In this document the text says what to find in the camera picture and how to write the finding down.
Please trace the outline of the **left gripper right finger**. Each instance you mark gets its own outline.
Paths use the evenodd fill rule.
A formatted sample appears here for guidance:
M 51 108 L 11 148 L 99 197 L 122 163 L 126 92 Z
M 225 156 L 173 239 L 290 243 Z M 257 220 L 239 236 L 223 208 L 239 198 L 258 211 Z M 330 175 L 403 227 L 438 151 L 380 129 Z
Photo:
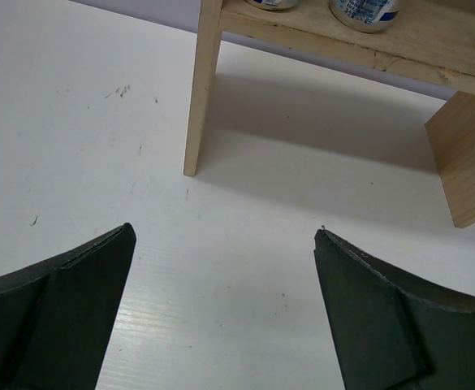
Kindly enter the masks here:
M 346 389 L 475 389 L 475 296 L 325 228 L 314 257 Z

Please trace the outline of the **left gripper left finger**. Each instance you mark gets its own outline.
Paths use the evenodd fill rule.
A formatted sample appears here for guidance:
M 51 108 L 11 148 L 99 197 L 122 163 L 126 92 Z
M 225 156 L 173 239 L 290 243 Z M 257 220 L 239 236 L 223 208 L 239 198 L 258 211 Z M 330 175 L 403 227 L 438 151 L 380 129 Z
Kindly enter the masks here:
M 136 247 L 125 223 L 0 276 L 0 389 L 94 389 Z

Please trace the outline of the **silver can red tab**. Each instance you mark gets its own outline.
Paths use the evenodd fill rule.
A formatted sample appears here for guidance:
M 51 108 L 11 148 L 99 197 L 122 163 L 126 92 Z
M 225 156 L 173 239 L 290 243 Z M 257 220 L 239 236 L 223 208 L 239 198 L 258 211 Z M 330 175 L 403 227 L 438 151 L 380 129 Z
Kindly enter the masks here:
M 399 14 L 399 0 L 330 0 L 332 14 L 344 25 L 362 33 L 387 30 Z

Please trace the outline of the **blue silver energy can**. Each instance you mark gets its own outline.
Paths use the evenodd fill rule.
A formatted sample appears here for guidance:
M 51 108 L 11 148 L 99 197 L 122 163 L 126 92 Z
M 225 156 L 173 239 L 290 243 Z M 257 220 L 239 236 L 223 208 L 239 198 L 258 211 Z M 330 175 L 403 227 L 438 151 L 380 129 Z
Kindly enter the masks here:
M 256 8 L 267 11 L 287 11 L 295 7 L 299 0 L 246 0 Z

